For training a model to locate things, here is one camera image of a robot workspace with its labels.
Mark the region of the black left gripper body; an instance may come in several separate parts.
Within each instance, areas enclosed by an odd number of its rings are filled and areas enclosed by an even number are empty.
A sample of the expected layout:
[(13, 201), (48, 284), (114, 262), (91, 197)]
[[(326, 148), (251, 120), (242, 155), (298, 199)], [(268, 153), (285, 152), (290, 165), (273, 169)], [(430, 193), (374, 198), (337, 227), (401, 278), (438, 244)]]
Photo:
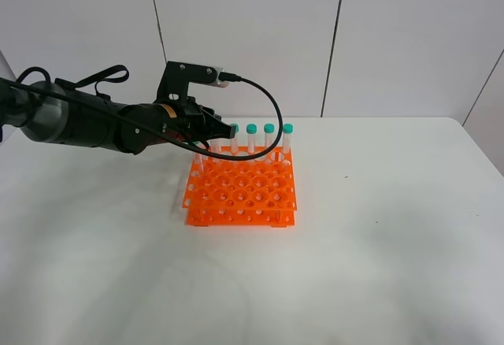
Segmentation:
[(206, 127), (213, 122), (222, 122), (214, 109), (198, 104), (192, 96), (185, 105), (171, 100), (155, 101), (155, 104), (165, 114), (159, 131), (180, 142), (209, 142), (211, 139), (204, 138)]

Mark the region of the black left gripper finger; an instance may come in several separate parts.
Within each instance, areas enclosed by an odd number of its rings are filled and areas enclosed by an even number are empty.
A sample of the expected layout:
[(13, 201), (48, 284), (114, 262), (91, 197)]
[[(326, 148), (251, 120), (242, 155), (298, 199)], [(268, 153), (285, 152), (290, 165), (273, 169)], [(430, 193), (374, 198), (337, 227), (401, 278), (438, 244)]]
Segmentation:
[(234, 139), (235, 125), (222, 122), (210, 123), (204, 133), (205, 139)]

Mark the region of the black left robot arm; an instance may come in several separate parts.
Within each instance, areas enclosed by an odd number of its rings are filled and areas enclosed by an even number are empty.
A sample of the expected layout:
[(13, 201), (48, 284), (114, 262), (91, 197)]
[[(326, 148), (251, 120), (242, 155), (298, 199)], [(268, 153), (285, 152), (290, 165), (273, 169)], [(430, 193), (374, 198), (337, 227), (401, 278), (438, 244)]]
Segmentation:
[(207, 144), (236, 134), (213, 109), (199, 105), (188, 94), (192, 83), (224, 86), (221, 70), (214, 67), (168, 62), (154, 102), (141, 104), (113, 102), (99, 91), (82, 90), (88, 85), (124, 82), (129, 72), (123, 65), (76, 83), (42, 74), (42, 81), (25, 87), (20, 80), (1, 81), (1, 124), (19, 128), (35, 142), (139, 154), (172, 140)]

